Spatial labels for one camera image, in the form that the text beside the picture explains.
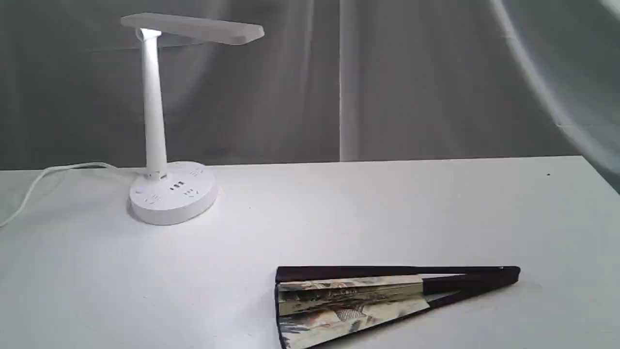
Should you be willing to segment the painted paper folding fan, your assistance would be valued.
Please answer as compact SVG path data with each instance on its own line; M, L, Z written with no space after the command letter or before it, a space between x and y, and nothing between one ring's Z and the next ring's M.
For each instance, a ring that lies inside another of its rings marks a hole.
M511 286L520 274L520 267L277 267L279 343L316 347Z

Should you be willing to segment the white desk lamp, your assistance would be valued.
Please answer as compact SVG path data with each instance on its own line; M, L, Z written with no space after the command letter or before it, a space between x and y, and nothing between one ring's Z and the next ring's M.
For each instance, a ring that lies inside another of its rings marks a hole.
M146 168L131 185L131 210L140 221L152 225L184 223L215 203L218 185L208 166L193 161L168 162L158 38L168 33L243 46L262 38L265 31L258 24L155 13L131 14L122 17L121 24L135 29L141 42Z

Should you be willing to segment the grey backdrop curtain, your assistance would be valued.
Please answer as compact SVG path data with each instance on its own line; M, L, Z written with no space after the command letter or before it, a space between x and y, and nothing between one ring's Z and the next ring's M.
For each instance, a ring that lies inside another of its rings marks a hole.
M602 0L3 0L1 168L145 164L140 43L164 34L170 160L205 165L582 155L619 189L619 11Z

